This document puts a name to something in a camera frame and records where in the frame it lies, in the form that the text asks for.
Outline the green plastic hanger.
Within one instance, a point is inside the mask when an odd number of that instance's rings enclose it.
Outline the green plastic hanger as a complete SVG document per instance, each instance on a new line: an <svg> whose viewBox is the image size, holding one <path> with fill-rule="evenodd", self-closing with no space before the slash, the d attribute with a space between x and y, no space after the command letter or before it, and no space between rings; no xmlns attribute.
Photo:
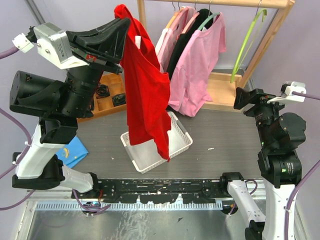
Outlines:
<svg viewBox="0 0 320 240"><path fill-rule="evenodd" d="M232 73L231 73L231 77L230 77L230 83L233 83L235 81L235 76L238 72L238 70L240 69L243 61L245 60L250 48L252 47L252 44L254 42L254 40L256 39L258 33L260 32L261 30L261 27L262 27L262 24L264 23L265 21L265 18L268 14L268 11L266 8L263 8L262 10L259 10L259 8L261 7L261 3L262 3L262 0L260 0L258 2L258 7L256 9L256 13L255 13L255 16L250 24L250 27L244 37L244 40L242 42L242 45L240 47L240 50L239 50L239 53L238 53L238 56L236 58L236 61L235 61L235 64L234 64L234 67L233 67L233 70L232 70ZM248 41L250 40L250 37L251 37L251 34L257 24L257 21L259 20L259 17L262 15L261 17L261 23L259 25L259 27L257 28L256 30L256 33L254 34L254 36L252 37L252 40L250 42L250 44L248 45L248 47L246 48L247 44L248 44Z"/></svg>

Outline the red t shirt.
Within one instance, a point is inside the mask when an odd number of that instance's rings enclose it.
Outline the red t shirt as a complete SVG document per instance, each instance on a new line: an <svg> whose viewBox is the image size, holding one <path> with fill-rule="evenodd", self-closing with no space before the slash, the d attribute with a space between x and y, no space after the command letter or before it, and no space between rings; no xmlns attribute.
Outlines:
<svg viewBox="0 0 320 240"><path fill-rule="evenodd" d="M166 111L171 93L169 76L160 72L155 47L127 6L117 5L114 15L130 19L120 62L124 69L130 144L154 140L159 155L170 160L168 131L171 130L171 118Z"/></svg>

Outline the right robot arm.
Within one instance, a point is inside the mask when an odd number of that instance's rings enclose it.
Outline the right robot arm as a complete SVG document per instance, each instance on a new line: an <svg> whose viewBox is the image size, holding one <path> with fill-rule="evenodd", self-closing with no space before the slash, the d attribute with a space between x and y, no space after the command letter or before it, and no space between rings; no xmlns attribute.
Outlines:
<svg viewBox="0 0 320 240"><path fill-rule="evenodd" d="M302 183L302 163L296 149L306 141L306 121L292 112L280 114L285 105L262 89L247 91L237 87L235 94L234 109L252 105L244 115L255 119L261 144L257 163L265 189L265 213L260 211L239 172L224 172L219 191L235 201L245 222L245 239L293 240L295 200Z"/></svg>

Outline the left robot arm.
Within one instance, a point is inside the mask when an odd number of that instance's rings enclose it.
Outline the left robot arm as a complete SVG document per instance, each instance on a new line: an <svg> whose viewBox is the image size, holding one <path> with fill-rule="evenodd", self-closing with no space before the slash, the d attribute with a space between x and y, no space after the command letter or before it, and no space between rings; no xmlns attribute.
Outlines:
<svg viewBox="0 0 320 240"><path fill-rule="evenodd" d="M15 153L17 161L12 187L49 190L61 186L95 198L98 177L66 166L57 151L76 136L78 119L92 118L92 103L104 72L123 71L128 18L116 18L88 31L64 31L47 22L32 26L22 37L27 47L59 69L64 81L17 71L10 90L9 108L15 113L38 117L27 153Z"/></svg>

